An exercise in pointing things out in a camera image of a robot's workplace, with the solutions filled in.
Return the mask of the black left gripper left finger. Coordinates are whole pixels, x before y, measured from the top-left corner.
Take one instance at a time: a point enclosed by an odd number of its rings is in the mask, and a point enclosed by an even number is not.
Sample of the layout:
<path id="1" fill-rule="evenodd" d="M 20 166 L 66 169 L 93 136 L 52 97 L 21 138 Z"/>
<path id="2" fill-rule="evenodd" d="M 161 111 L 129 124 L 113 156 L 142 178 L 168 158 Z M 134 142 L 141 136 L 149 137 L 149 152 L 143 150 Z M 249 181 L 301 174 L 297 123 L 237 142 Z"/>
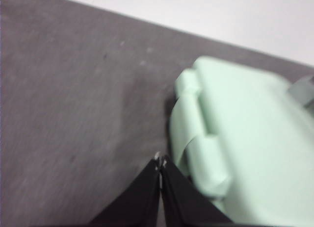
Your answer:
<path id="1" fill-rule="evenodd" d="M 160 153 L 143 168 L 129 187 L 90 224 L 96 227 L 155 227 L 159 207 Z"/>

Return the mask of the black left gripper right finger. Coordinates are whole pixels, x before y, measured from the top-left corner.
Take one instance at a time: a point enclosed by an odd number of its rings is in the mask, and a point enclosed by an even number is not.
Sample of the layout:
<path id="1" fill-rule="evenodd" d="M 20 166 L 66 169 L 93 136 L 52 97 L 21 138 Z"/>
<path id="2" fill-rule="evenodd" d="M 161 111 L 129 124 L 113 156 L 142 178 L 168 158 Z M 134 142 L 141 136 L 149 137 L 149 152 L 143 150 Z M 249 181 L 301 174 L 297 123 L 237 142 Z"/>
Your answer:
<path id="1" fill-rule="evenodd" d="M 168 227 L 232 227 L 233 222 L 205 198 L 168 156 L 162 158 L 162 200 Z"/>

